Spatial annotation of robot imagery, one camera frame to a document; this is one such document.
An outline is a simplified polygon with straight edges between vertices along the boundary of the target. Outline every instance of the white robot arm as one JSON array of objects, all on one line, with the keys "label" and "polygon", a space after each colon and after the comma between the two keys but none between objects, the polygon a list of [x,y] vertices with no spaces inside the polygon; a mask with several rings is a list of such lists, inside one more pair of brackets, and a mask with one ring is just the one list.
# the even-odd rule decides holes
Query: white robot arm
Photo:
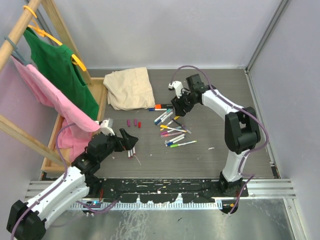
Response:
[{"label": "white robot arm", "polygon": [[118,137],[112,129],[113,120],[110,118],[97,123],[101,132],[92,137],[85,151],[72,162],[66,174],[28,202],[18,200],[12,205],[6,227],[10,233],[18,219],[25,214],[14,233],[16,239],[41,240],[46,229],[59,215],[76,201],[87,195],[96,195],[102,188],[101,181],[94,175],[100,163],[112,152],[132,150],[138,141],[137,137],[129,135],[123,128],[120,129],[122,137]]},{"label": "white robot arm", "polygon": [[180,81],[174,81],[169,84],[169,90],[175,90],[176,94],[176,97],[171,101],[175,108],[175,114],[184,116],[191,111],[194,104],[200,103],[212,109],[225,120],[224,139],[229,152],[225,167],[220,173],[220,187],[223,191],[238,187],[243,180],[241,173],[248,157],[246,153],[255,147],[261,136],[258,124],[235,107],[244,109],[254,116],[256,116],[256,112],[252,107],[244,108],[233,103],[215,87],[213,87],[214,93],[208,85],[204,85],[199,74],[187,77],[186,81],[189,88],[186,91],[182,91],[182,89],[186,88],[183,87]]}]

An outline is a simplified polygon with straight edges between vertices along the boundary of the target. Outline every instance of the gray wall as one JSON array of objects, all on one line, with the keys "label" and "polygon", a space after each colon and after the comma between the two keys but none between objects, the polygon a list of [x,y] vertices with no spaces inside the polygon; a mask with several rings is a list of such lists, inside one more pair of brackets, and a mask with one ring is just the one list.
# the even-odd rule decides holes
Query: gray wall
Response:
[{"label": "gray wall", "polygon": [[319,239],[320,3],[291,1],[251,71],[281,176]]},{"label": "gray wall", "polygon": [[[24,0],[2,2],[0,44],[18,20],[24,4]],[[30,49],[24,37],[17,46],[25,59],[30,59]],[[10,60],[0,73],[0,86],[0,114],[47,145],[56,111],[36,101]],[[9,239],[6,226],[11,205],[24,199],[30,180],[38,180],[43,157],[0,131],[0,161],[0,238]]]},{"label": "gray wall", "polygon": [[89,69],[247,65],[280,0],[55,0]]}]

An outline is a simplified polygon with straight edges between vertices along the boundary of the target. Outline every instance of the wooden drying rack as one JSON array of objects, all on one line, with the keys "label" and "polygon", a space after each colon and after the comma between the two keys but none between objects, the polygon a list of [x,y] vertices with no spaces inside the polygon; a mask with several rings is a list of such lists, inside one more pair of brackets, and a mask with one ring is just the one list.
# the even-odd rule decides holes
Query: wooden drying rack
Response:
[{"label": "wooden drying rack", "polygon": [[[71,38],[71,35],[67,29],[67,26],[54,2],[54,0],[31,0],[28,4],[28,7],[33,10],[34,12],[37,11],[39,5],[42,4],[44,10],[46,11],[48,17],[50,18],[54,28],[56,29],[58,35],[63,44],[68,46],[74,54],[81,59],[79,51]],[[33,18],[33,14],[28,10],[24,9],[23,13],[21,14],[20,18],[14,25],[13,29],[8,35],[8,38],[14,43],[17,44],[25,32],[28,24],[30,23],[31,19]],[[9,59],[11,53],[13,52],[13,46],[5,40],[0,48],[0,71],[2,71],[4,65],[6,64],[7,60]],[[88,85],[94,99],[99,104],[99,112],[97,116],[97,120],[101,121],[105,114],[106,102],[107,102],[107,89],[103,85],[103,77],[90,77],[88,71],[80,70],[83,79]],[[48,146],[45,146],[43,143],[39,142],[33,136],[28,134],[22,128],[18,127],[10,120],[5,118],[3,115],[0,114],[0,130],[6,132],[7,134],[11,135],[15,139],[19,140],[23,144],[27,145],[28,147],[32,148],[39,154],[44,156],[42,170],[45,172],[55,172],[61,173],[64,171],[63,163],[61,158],[56,152],[56,145],[55,139],[59,130],[62,127],[62,122],[64,118],[58,114],[53,131],[49,140]],[[61,150],[63,157],[69,162],[69,149],[62,149]]]}]

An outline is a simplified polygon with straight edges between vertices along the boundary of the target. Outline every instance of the pink shirt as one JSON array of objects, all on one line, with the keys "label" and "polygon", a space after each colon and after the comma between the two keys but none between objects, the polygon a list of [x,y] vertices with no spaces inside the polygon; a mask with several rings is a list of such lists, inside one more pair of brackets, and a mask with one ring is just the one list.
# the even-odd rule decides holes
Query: pink shirt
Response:
[{"label": "pink shirt", "polygon": [[84,152],[91,140],[92,132],[99,130],[100,126],[74,105],[59,89],[46,79],[33,65],[22,65],[11,56],[20,76],[29,86],[36,99],[43,105],[54,107],[65,119],[62,126],[75,123],[66,128],[58,139],[59,147],[71,148],[69,159],[72,162]]}]

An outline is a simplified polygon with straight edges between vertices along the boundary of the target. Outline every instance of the clothes hanger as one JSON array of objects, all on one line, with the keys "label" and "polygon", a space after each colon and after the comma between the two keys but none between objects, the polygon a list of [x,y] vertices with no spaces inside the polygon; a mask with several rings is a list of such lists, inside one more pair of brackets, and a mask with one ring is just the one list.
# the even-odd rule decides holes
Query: clothes hanger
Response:
[{"label": "clothes hanger", "polygon": [[[36,13],[35,13],[30,7],[28,7],[27,5],[24,5],[24,6],[23,6],[23,9],[28,9],[35,18],[38,18],[37,15],[36,15]],[[49,33],[47,33],[45,30],[41,29],[41,28],[39,27],[39,25],[37,24],[36,20],[32,19],[32,22],[34,23],[35,26],[32,26],[32,25],[29,24],[28,27],[31,28],[31,29],[33,29],[33,30],[35,30],[35,32],[36,32],[39,36],[41,36],[41,37],[48,37],[48,38],[50,38],[52,41],[54,41],[56,44],[58,44],[59,46],[62,45],[62,42],[60,42],[60,41],[59,41],[58,39],[56,39],[54,36],[52,36],[52,35],[50,35]],[[71,55],[71,58],[72,58],[72,63],[73,63],[74,65],[78,65],[78,66],[81,68],[82,71],[85,72],[85,71],[87,70],[87,68],[86,68],[86,66],[83,64],[83,62],[82,62],[75,54],[72,54],[72,55]]]},{"label": "clothes hanger", "polygon": [[13,52],[11,53],[12,56],[14,56],[15,59],[17,59],[20,63],[22,63],[23,65],[27,66],[28,64],[30,64],[30,62],[27,62],[24,57],[18,52],[18,47],[17,45],[14,44],[13,41],[11,41],[11,39],[7,36],[4,37],[5,40],[7,40],[13,47]]}]

